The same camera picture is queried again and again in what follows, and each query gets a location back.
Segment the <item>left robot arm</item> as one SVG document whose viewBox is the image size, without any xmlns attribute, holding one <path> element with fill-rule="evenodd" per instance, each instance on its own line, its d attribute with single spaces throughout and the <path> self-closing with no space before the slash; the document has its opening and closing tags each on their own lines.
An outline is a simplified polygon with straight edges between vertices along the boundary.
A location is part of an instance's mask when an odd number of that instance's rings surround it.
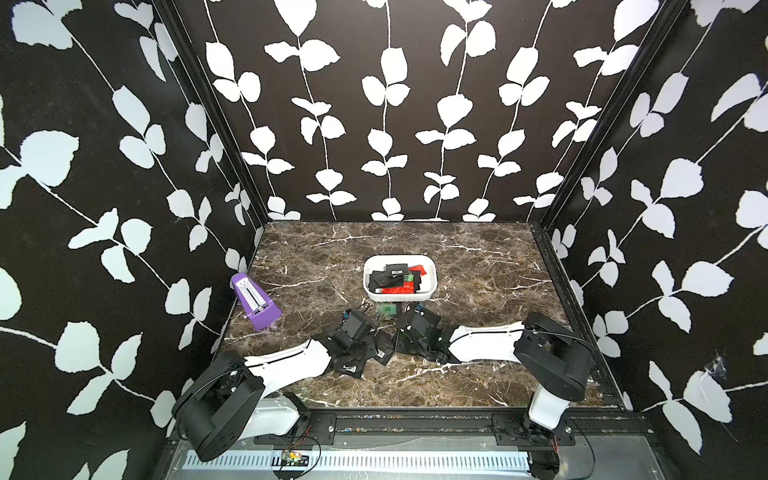
<svg viewBox="0 0 768 480">
<path fill-rule="evenodd" d="M 347 310 L 341 324 L 271 354 L 218 356 L 172 407 L 180 434 L 202 461 L 223 455 L 239 440 L 290 433 L 304 408 L 301 401 L 273 394 L 329 372 L 360 378 L 366 363 L 387 364 L 391 337 L 377 332 L 361 311 Z"/>
</svg>

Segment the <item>large red tea bag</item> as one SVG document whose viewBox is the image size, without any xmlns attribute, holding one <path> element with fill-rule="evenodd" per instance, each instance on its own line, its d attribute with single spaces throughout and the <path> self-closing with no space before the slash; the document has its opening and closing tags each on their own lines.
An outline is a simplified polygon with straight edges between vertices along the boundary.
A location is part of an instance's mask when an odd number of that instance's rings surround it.
<svg viewBox="0 0 768 480">
<path fill-rule="evenodd" d="M 418 273 L 420 276 L 425 276 L 427 274 L 423 265 L 410 266 L 409 270 L 414 274 Z"/>
</svg>

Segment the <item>black tea bag top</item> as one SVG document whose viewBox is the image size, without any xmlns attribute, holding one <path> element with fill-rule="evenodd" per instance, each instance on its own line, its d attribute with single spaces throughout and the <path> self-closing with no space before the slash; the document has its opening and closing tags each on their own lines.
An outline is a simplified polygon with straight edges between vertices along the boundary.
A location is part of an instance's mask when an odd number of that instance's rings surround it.
<svg viewBox="0 0 768 480">
<path fill-rule="evenodd" d="M 403 277 L 409 273 L 406 263 L 387 264 L 383 270 L 373 270 L 369 277 L 367 288 L 375 293 L 378 289 L 401 286 Z"/>
</svg>

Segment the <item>black tea bag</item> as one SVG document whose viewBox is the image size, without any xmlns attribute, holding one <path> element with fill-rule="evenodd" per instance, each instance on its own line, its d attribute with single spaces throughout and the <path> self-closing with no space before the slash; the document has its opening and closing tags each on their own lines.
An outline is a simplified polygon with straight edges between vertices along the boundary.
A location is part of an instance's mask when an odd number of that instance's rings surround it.
<svg viewBox="0 0 768 480">
<path fill-rule="evenodd" d="M 337 365 L 337 370 L 342 375 L 348 375 L 352 378 L 361 379 L 363 376 L 363 372 L 365 369 L 367 361 L 365 359 L 360 360 L 347 360 L 347 361 L 339 361 Z"/>
<path fill-rule="evenodd" d="M 387 366 L 395 351 L 393 340 L 387 336 L 375 339 L 374 347 L 375 352 L 373 359 L 381 365 Z"/>
<path fill-rule="evenodd" d="M 406 263 L 387 264 L 383 270 L 373 270 L 369 277 L 367 288 L 375 293 L 378 289 L 401 286 L 403 277 L 409 273 Z"/>
</svg>

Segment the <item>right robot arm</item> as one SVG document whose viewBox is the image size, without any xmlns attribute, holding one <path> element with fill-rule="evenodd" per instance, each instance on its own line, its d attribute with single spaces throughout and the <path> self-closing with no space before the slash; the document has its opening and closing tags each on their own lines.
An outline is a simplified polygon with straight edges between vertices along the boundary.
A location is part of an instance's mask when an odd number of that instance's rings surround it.
<svg viewBox="0 0 768 480">
<path fill-rule="evenodd" d="M 522 322 L 494 327 L 450 326 L 420 303 L 396 320 L 395 350 L 438 364 L 507 361 L 524 366 L 538 387 L 526 420 L 555 430 L 570 404 L 585 398 L 595 366 L 595 348 L 539 312 Z"/>
</svg>

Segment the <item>small red tea bag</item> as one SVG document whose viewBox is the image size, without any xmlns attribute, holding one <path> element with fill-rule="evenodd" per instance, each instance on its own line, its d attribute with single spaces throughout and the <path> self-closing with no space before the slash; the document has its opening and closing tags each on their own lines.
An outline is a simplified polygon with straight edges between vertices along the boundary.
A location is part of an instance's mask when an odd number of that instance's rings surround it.
<svg viewBox="0 0 768 480">
<path fill-rule="evenodd" d="M 401 286 L 381 288 L 377 292 L 387 295 L 412 295 L 416 293 L 416 289 L 412 282 L 404 282 Z"/>
</svg>

